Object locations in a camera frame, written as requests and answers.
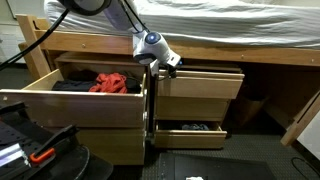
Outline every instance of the wooden dresser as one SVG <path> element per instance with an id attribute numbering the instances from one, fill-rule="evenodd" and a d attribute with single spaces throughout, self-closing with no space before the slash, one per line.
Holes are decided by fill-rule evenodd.
<path id="1" fill-rule="evenodd" d="M 244 75 L 230 65 L 183 65 L 174 79 L 161 70 L 155 95 L 155 147 L 222 148 L 227 132 L 220 127 Z M 209 130 L 182 130 L 205 124 Z"/>

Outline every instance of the white mattress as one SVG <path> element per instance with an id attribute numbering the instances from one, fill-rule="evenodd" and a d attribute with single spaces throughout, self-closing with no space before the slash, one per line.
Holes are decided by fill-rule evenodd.
<path id="1" fill-rule="evenodd" d="M 320 49 L 320 8 L 248 4 L 238 0 L 135 0 L 151 31 L 166 38 L 242 45 Z M 57 0 L 45 1 L 53 23 L 64 11 Z M 130 35 L 115 30 L 103 13 L 69 13 L 59 30 Z"/>

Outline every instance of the open drawer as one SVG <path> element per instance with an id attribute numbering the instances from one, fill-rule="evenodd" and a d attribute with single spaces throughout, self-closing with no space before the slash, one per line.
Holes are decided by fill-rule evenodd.
<path id="1" fill-rule="evenodd" d="M 141 82 L 141 91 L 137 94 L 51 91 L 70 72 L 84 69 L 97 73 L 130 72 Z M 143 128 L 145 79 L 145 67 L 138 64 L 65 63 L 22 90 L 0 90 L 0 97 L 8 103 L 24 102 L 30 118 L 41 126 Z"/>
<path id="2" fill-rule="evenodd" d="M 167 76 L 160 70 L 159 78 Z M 177 70 L 177 77 L 158 81 L 158 96 L 235 99 L 244 75 L 239 72 Z"/>
<path id="3" fill-rule="evenodd" d="M 216 149 L 222 148 L 226 131 L 222 131 L 215 122 L 205 123 L 209 130 L 181 129 L 181 121 L 157 121 L 155 130 L 155 147 L 183 149 Z"/>

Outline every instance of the orange handle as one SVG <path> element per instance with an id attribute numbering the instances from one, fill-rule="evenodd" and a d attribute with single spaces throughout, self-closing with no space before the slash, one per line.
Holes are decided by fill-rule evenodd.
<path id="1" fill-rule="evenodd" d="M 48 151 L 42 153 L 39 157 L 35 157 L 34 153 L 32 153 L 30 155 L 30 160 L 34 163 L 40 164 L 43 161 L 45 161 L 46 159 L 48 159 L 49 157 L 51 157 L 53 154 L 55 153 L 54 148 L 50 148 L 48 149 Z"/>

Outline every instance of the wooden drawer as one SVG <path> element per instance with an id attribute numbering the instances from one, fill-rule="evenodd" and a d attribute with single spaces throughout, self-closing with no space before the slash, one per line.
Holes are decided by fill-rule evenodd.
<path id="1" fill-rule="evenodd" d="M 141 80 L 138 94 L 51 91 L 56 81 L 64 80 L 74 70 L 98 73 L 131 72 Z M 1 100 L 23 101 L 30 118 L 46 127 L 143 128 L 145 109 L 145 67 L 140 65 L 66 63 L 60 69 L 30 84 L 22 90 L 0 90 Z"/>
<path id="2" fill-rule="evenodd" d="M 86 130 L 77 134 L 90 152 L 113 165 L 143 165 L 145 132 L 143 130 Z"/>
<path id="3" fill-rule="evenodd" d="M 155 130 L 155 147 L 183 149 L 222 148 L 226 131 L 222 131 L 215 122 L 208 125 L 210 131 L 175 130 L 173 121 L 157 121 Z"/>
<path id="4" fill-rule="evenodd" d="M 156 101 L 157 120 L 222 121 L 229 100 L 159 96 Z"/>
<path id="5" fill-rule="evenodd" d="M 167 76 L 160 71 L 160 79 Z M 235 99 L 244 75 L 239 73 L 215 73 L 177 71 L 177 77 L 158 81 L 158 96 Z"/>

